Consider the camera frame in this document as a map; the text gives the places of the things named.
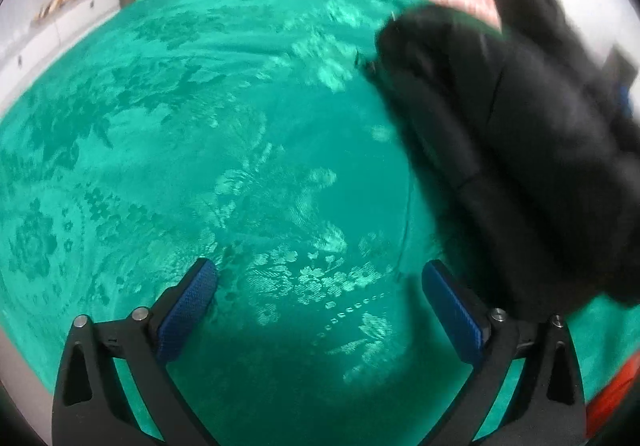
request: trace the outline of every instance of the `red object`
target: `red object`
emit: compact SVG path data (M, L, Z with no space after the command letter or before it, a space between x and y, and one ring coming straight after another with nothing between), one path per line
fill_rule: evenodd
M590 439L604 425L640 372L640 350L620 368L611 382L587 405L587 437Z

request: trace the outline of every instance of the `green bedsheet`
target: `green bedsheet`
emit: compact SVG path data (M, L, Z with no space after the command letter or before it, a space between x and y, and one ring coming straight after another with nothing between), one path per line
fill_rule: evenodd
M354 61L419 1L140 0L23 94L0 318L49 390L74 316L124 317L206 256L216 302L170 373L223 445L418 443L470 371L418 273L481 253ZM604 298L572 319L588 397L639 321Z

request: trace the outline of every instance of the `blue textured pad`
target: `blue textured pad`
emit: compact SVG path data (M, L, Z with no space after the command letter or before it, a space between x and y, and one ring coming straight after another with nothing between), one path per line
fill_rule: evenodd
M460 360L477 365L482 359L482 331L440 274L439 267L444 267L439 261L431 261L424 266L422 290Z
M218 287L216 266L209 260L178 298L158 329L156 359L158 363L174 361L180 355L189 334L204 316Z

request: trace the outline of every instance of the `metal screw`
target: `metal screw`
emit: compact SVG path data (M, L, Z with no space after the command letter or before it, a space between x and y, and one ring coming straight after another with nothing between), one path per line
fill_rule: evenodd
M507 313L503 309L491 309L491 318L496 321L505 321L507 319Z
M556 327L558 327L559 329L564 327L564 322L562 321L562 318L558 314L555 314L551 317L551 323Z
M142 321L147 316L149 316L149 309L146 307L138 307L137 309L133 309L133 312L131 313L131 317L135 321Z
M80 329L84 327L88 321L89 321L89 318L87 317L86 314L81 314L79 316L76 316L74 320L74 327L78 327Z

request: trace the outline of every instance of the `teal bedspread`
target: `teal bedspread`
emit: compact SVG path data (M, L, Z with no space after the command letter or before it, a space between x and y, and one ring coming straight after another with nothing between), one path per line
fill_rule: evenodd
M170 373L221 444L420 441L469 368L418 272L481 253L354 65L419 1L139 0L23 94L0 124L0 321L48 389L74 316L124 317L205 256L220 288ZM588 397L639 311L570 322Z

